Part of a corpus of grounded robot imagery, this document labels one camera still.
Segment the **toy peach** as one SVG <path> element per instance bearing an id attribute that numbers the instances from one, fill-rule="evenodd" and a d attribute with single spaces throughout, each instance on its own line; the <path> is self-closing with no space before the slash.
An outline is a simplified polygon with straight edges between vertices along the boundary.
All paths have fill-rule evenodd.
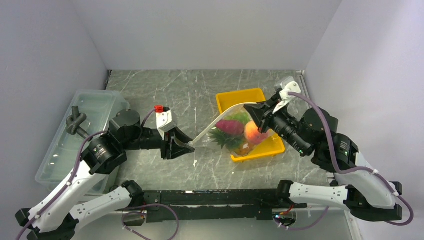
<path id="1" fill-rule="evenodd" d="M 244 137 L 250 144 L 259 145 L 270 137 L 270 133 L 259 132 L 255 122 L 249 121 L 244 127 Z"/>

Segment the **clear polka-dot zip bag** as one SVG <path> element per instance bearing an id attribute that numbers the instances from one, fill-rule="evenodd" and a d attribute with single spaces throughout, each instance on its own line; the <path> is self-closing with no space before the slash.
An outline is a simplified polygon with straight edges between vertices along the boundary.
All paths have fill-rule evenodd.
<path id="1" fill-rule="evenodd" d="M 189 145 L 195 149 L 210 148 L 228 152 L 235 158 L 247 157 L 275 133 L 262 133 L 245 109 L 247 103 L 231 106 L 220 114 Z"/>

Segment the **dark red toy sweet potato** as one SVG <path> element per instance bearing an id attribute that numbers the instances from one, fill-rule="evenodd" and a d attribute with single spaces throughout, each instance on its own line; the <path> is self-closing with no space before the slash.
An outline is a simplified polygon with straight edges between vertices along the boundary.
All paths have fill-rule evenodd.
<path id="1" fill-rule="evenodd" d="M 231 136 L 240 136 L 245 131 L 245 126 L 236 120 L 220 120 L 215 124 L 215 127 L 225 134 Z"/>

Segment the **orange toy pineapple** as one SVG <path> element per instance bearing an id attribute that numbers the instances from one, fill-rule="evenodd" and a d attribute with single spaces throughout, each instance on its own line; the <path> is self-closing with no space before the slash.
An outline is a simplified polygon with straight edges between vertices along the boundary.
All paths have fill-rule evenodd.
<path id="1" fill-rule="evenodd" d="M 236 157 L 247 156 L 255 148 L 254 144 L 247 141 L 244 134 L 230 135 L 217 128 L 209 132 L 209 138 L 221 149 L 227 149 L 231 155 Z"/>

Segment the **yellow plastic tray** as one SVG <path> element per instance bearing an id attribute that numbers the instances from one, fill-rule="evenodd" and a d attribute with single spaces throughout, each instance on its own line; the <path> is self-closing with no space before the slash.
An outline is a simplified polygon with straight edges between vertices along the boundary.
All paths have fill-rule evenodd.
<path id="1" fill-rule="evenodd" d="M 244 89 L 230 92 L 218 93 L 216 102 L 220 114 L 230 107 L 241 104 L 254 104 L 266 101 L 266 97 L 260 88 Z M 260 144 L 252 154 L 246 157 L 234 157 L 230 154 L 233 162 L 244 162 L 248 160 L 272 157 L 284 153 L 286 150 L 282 139 L 274 133 L 268 140 Z"/>

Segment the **green toy lettuce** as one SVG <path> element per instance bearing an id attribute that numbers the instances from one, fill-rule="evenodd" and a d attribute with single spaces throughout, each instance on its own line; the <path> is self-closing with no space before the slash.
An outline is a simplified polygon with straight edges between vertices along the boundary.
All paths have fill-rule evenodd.
<path id="1" fill-rule="evenodd" d="M 245 111 L 239 111 L 239 112 L 229 114 L 224 119 L 238 121 L 242 123 L 244 126 L 252 120 L 251 116 Z"/>

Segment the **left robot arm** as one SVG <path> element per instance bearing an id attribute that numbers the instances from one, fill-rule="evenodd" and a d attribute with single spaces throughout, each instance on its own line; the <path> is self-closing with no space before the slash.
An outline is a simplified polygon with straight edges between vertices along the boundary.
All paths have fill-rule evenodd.
<path id="1" fill-rule="evenodd" d="M 195 151 L 169 108 L 159 105 L 152 112 L 157 116 L 155 129 L 147 128 L 137 111 L 124 109 L 109 121 L 107 130 L 87 136 L 68 176 L 38 205 L 15 214 L 21 226 L 17 238 L 69 240 L 87 224 L 111 212 L 145 208 L 145 193 L 133 180 L 89 202 L 80 200 L 127 161 L 127 151 L 160 150 L 164 160 Z"/>

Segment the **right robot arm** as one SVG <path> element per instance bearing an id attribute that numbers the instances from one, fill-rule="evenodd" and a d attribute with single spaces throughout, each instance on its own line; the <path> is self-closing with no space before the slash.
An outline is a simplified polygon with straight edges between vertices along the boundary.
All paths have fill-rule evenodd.
<path id="1" fill-rule="evenodd" d="M 385 180 L 372 168 L 358 146 L 337 132 L 336 118 L 316 105 L 300 120 L 273 101 L 246 104 L 244 109 L 260 131 L 274 131 L 302 157 L 311 156 L 314 165 L 334 176 L 331 186 L 281 180 L 275 194 L 280 207 L 313 203 L 340 208 L 368 222 L 400 224 L 402 184 Z"/>

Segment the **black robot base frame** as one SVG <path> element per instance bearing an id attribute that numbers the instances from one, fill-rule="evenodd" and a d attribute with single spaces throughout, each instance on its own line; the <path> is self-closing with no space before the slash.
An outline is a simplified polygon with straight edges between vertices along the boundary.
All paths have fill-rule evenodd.
<path id="1" fill-rule="evenodd" d="M 305 203 L 291 203 L 277 196 L 276 189 L 146 190 L 125 211 L 145 214 L 147 223 L 179 219 L 271 221 L 281 212 L 290 216 Z"/>

